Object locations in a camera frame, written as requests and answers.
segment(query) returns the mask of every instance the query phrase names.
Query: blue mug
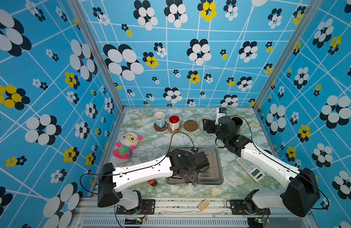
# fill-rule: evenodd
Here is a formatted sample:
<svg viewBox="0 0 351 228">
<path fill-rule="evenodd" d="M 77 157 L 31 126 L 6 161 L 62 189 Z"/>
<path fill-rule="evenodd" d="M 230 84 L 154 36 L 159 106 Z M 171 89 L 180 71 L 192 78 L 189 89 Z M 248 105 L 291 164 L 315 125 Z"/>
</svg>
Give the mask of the blue mug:
<svg viewBox="0 0 351 228">
<path fill-rule="evenodd" d="M 164 112 L 157 112 L 154 114 L 154 120 L 155 124 L 159 127 L 162 128 L 165 125 L 165 114 Z"/>
</svg>

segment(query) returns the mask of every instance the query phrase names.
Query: red-lined mug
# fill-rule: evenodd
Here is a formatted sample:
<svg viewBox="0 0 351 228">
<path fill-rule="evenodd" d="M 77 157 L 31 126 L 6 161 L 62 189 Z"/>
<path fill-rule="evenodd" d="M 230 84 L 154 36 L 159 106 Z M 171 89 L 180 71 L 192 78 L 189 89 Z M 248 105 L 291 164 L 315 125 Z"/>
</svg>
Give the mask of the red-lined mug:
<svg viewBox="0 0 351 228">
<path fill-rule="evenodd" d="M 173 115 L 169 117 L 169 127 L 172 131 L 177 130 L 181 125 L 181 118 L 177 115 Z"/>
</svg>

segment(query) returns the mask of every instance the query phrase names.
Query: calculator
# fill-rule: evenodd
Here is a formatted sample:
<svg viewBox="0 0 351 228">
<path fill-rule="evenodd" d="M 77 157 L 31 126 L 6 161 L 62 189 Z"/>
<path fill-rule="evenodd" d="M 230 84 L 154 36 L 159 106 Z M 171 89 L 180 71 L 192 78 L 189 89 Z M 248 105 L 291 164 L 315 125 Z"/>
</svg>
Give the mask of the calculator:
<svg viewBox="0 0 351 228">
<path fill-rule="evenodd" d="M 256 181 L 258 182 L 261 180 L 265 174 L 260 171 L 260 168 L 258 168 L 254 163 L 252 163 L 249 160 L 246 160 L 242 157 L 239 157 L 236 159 L 237 162 L 239 162 L 240 165 L 246 170 L 246 172 Z"/>
</svg>

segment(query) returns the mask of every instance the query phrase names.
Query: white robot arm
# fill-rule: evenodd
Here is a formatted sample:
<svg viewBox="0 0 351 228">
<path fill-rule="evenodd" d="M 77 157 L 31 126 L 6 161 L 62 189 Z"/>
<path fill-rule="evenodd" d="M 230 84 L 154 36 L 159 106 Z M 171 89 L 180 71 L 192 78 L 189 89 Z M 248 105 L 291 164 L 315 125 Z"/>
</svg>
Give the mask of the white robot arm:
<svg viewBox="0 0 351 228">
<path fill-rule="evenodd" d="M 313 171 L 300 170 L 291 166 L 256 146 L 243 135 L 237 134 L 235 122 L 229 116 L 221 116 L 218 124 L 214 120 L 204 119 L 204 130 L 216 134 L 225 147 L 239 157 L 253 162 L 273 176 L 282 189 L 264 191 L 253 190 L 245 198 L 245 210 L 254 214 L 266 207 L 287 208 L 297 216 L 304 217 L 318 201 L 320 194 L 315 188 L 317 182 Z M 204 152 L 174 149 L 162 157 L 127 167 L 116 167 L 105 164 L 99 181 L 98 206 L 107 207 L 118 203 L 134 212 L 141 208 L 141 194 L 130 191 L 128 187 L 160 177 L 180 176 L 195 182 L 200 170 L 209 166 Z"/>
</svg>

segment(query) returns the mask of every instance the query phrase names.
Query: mounting plate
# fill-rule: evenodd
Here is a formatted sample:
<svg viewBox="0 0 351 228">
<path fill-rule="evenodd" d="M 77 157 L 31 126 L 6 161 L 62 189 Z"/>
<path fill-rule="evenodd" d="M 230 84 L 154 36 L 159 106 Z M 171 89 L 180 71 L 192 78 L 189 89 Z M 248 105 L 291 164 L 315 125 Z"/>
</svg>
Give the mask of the mounting plate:
<svg viewBox="0 0 351 228">
<path fill-rule="evenodd" d="M 142 208 L 142 210 L 137 214 L 137 215 L 153 215 L 154 214 L 154 209 L 155 209 L 155 200 L 154 199 L 143 199 L 143 206 L 145 207 Z M 129 215 L 129 211 L 126 210 L 123 206 L 120 206 L 116 208 L 116 214 L 118 215 Z"/>
<path fill-rule="evenodd" d="M 245 211 L 245 206 L 244 206 L 244 199 L 231 199 L 230 200 L 230 206 L 234 208 L 231 208 L 231 212 L 233 215 L 250 215 L 248 212 Z M 267 215 L 270 215 L 270 210 L 269 208 L 263 208 L 259 209 L 259 211 L 256 213 L 256 215 L 263 215 L 263 210 L 265 211 L 264 213 L 267 213 Z"/>
</svg>

